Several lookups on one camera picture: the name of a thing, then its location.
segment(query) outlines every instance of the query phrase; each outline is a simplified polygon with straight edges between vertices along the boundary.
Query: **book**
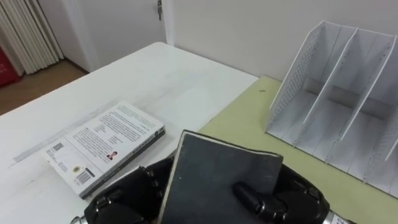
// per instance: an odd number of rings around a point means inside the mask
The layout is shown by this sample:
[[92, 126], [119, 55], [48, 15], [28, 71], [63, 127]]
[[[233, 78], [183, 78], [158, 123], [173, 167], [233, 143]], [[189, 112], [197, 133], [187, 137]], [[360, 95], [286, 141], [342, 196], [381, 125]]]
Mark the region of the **book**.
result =
[[44, 147], [45, 159], [83, 199], [165, 134], [160, 121], [118, 101]]
[[278, 154], [183, 131], [157, 223], [262, 223], [234, 197], [232, 186], [243, 181], [271, 194], [282, 160]]

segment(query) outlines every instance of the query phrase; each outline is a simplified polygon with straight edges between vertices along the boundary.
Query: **notebook cover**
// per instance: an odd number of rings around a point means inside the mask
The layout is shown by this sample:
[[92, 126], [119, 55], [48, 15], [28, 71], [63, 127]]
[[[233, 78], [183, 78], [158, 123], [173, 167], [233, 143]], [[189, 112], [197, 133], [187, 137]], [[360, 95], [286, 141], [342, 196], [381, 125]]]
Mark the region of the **notebook cover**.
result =
[[231, 186], [244, 181], [272, 193], [282, 156], [189, 131], [177, 150], [158, 223], [263, 223], [235, 199]]

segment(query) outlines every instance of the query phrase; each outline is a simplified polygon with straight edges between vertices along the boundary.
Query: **white door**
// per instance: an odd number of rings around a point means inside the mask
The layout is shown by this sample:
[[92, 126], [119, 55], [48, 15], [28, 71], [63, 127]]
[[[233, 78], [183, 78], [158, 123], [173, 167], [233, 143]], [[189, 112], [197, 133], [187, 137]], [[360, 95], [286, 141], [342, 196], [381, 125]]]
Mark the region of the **white door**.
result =
[[154, 42], [166, 42], [157, 0], [74, 0], [88, 42], [103, 67]]

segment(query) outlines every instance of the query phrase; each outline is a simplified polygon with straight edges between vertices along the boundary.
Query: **wooden floor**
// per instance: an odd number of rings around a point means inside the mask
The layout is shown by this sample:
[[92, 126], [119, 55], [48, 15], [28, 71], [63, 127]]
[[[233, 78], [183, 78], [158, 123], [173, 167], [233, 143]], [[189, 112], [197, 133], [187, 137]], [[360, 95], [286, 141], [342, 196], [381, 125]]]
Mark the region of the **wooden floor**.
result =
[[0, 86], [0, 115], [18, 108], [44, 94], [85, 75], [67, 61], [61, 61], [35, 74], [26, 75], [20, 82]]

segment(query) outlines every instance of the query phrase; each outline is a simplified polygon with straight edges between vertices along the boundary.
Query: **curtain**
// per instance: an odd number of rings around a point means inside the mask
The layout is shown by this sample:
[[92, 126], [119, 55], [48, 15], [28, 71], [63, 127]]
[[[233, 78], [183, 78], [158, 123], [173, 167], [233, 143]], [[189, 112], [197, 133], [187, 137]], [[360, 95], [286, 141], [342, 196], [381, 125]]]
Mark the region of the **curtain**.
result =
[[0, 0], [0, 47], [19, 75], [63, 59], [37, 0]]

